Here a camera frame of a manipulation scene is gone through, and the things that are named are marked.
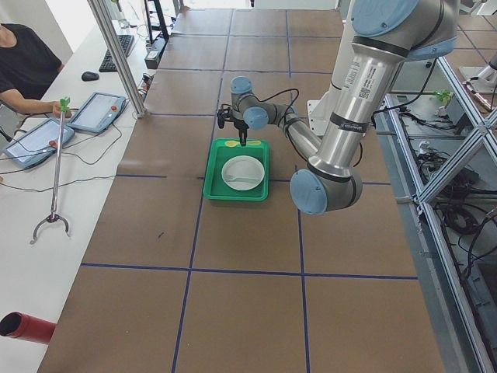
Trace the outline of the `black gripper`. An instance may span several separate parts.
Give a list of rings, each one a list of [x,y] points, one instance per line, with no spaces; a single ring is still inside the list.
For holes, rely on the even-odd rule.
[[[247,143],[247,130],[249,126],[244,121],[243,115],[236,110],[231,110],[231,119],[234,126],[238,129],[240,145],[245,147]]]

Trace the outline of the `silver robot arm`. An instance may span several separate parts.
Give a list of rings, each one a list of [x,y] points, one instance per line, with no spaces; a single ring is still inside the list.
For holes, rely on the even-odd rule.
[[[246,77],[231,81],[231,107],[217,112],[239,140],[276,125],[307,162],[293,174],[290,194],[306,214],[354,205],[362,193],[353,156],[399,66],[449,54],[457,39],[458,1],[352,1],[329,90],[322,97],[328,123],[322,138],[291,106],[260,100]]]

